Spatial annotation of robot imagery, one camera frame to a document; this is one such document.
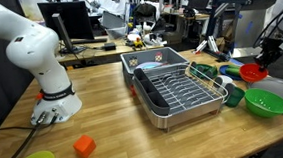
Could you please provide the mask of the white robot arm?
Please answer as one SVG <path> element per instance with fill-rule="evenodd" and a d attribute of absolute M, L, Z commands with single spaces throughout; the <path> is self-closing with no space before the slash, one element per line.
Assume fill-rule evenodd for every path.
<path fill-rule="evenodd" d="M 64 123 L 81 109 L 72 81 L 55 58 L 59 39 L 51 28 L 0 5 L 0 39 L 9 42 L 9 60 L 27 69 L 41 86 L 43 96 L 33 108 L 31 124 Z"/>

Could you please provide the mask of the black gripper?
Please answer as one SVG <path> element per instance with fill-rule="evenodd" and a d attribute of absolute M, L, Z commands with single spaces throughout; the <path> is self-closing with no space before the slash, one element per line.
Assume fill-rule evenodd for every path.
<path fill-rule="evenodd" d="M 281 39 L 262 38 L 259 43 L 262 50 L 259 55 L 254 57 L 254 61 L 256 61 L 261 69 L 267 68 L 280 58 L 283 54 L 283 50 L 280 48 L 281 43 Z"/>

